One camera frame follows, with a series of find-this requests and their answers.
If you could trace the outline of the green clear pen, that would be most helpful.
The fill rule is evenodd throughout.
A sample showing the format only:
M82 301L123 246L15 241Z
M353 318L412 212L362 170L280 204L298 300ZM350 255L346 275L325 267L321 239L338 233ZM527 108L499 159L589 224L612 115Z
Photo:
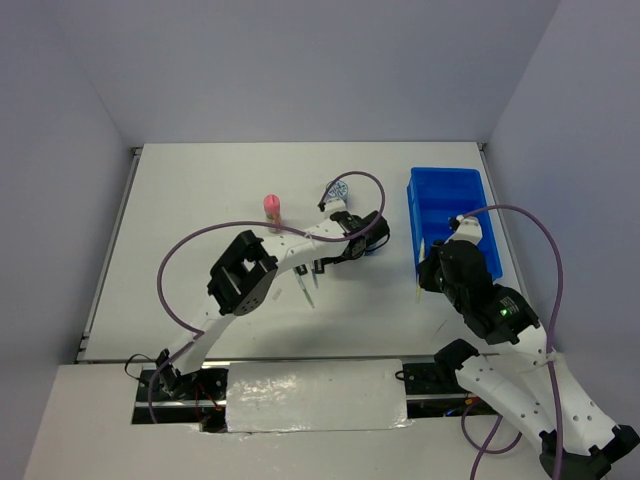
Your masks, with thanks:
M308 289L307 289L307 287L306 287L306 285L304 283L304 280L299 275L296 278L297 278L298 284L299 284L299 286L300 286L300 288L302 290L302 293L303 293L307 303L309 304L309 306L312 309L315 309L315 304L314 304L313 299L312 299L312 297L311 297L311 295L310 295L310 293L309 293L309 291L308 291Z

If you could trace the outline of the blue clear pen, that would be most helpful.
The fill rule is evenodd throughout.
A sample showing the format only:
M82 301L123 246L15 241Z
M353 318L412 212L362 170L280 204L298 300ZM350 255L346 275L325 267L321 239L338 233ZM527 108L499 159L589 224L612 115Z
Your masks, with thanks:
M311 277L314 283L314 288L317 290L319 289L319 282L318 282L318 276L317 276L317 269L316 269L316 260L313 260L310 264L310 270L311 270Z

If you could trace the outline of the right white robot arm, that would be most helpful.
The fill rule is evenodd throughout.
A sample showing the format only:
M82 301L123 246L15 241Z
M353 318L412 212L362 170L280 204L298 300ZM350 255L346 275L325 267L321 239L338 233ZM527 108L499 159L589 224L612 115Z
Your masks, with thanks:
M479 249L479 220L462 214L450 225L452 235L435 241L419 263L418 285L443 294L471 332L496 349L508 372L458 339L436 353L436 383L485 401L528 440L550 478L604 478L638 447L638 433L599 408L551 346L550 327L518 291L493 280Z

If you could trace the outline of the yellow thin highlighter pen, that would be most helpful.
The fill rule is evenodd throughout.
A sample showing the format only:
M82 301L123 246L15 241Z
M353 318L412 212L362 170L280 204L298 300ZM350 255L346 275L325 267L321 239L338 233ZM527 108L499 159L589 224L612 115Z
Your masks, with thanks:
M421 239L419 250L418 250L418 259L416 261L416 291L415 291L416 304L419 304L421 300L422 287L420 286L419 265L424 261L424 258L425 258L425 241L424 239Z

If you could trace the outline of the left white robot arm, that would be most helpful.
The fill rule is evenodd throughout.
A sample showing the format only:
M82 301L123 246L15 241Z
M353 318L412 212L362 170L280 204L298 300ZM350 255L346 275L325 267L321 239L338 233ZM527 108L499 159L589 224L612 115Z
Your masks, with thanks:
M159 267L156 288L160 303L185 330L156 360L155 380L173 399L185 398L193 392L213 345L233 320L261 306L278 276L305 264L324 267L357 260L390 238L388 222L380 212L373 211L362 218L350 213L341 200L325 204L324 219L305 230L282 227L274 234L260 237L247 229L231 241L211 267L201 310L191 321L181 320L169 307L163 292L169 259L199 235L240 224L229 222L191 234L170 250Z

